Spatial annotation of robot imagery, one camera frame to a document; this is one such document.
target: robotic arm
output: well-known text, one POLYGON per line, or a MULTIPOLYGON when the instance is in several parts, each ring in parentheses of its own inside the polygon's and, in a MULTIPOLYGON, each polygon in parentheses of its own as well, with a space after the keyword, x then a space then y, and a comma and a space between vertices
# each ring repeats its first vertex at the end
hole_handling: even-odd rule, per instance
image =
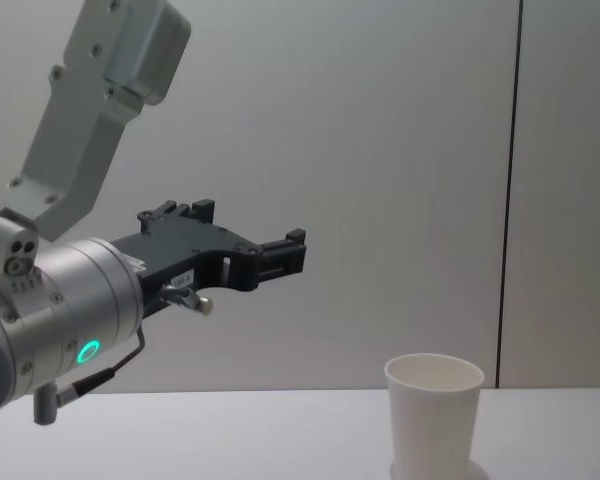
POLYGON ((169 305, 208 315, 196 291, 252 291, 303 269, 305 232, 255 244, 213 224, 214 203, 138 214, 140 233, 38 252, 93 208, 126 124, 171 85, 191 27, 165 0, 86 0, 24 167, 0 209, 0 408, 34 393, 34 419, 90 392, 144 347, 142 320, 169 305), (57 377, 133 335, 113 367, 58 391, 57 377))

